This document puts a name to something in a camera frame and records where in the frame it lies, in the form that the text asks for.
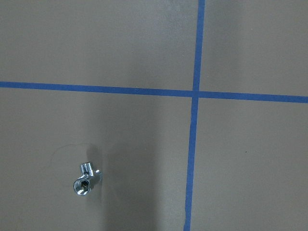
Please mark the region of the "chrome angle valve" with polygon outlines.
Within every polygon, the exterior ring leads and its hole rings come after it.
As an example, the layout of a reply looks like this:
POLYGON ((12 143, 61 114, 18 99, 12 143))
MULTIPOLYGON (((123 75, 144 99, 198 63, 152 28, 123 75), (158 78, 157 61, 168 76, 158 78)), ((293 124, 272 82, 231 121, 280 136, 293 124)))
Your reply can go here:
POLYGON ((73 184, 74 192, 78 196, 86 196, 103 179, 103 174, 99 169, 95 169, 92 162, 86 162, 80 165, 81 177, 75 180, 73 184))

